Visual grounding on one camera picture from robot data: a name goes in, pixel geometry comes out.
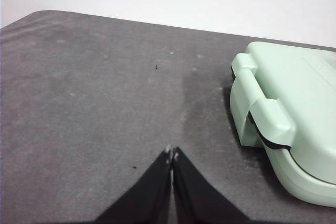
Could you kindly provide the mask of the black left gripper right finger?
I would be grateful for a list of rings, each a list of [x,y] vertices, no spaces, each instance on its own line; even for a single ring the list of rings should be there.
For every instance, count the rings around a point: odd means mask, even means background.
[[[176,147],[172,158],[173,187],[179,221],[249,221],[218,192]]]

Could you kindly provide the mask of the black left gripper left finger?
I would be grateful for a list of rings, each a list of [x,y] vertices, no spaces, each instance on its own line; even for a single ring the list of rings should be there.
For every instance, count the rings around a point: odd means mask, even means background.
[[[171,149],[167,146],[140,179],[98,221],[167,221],[171,193]]]

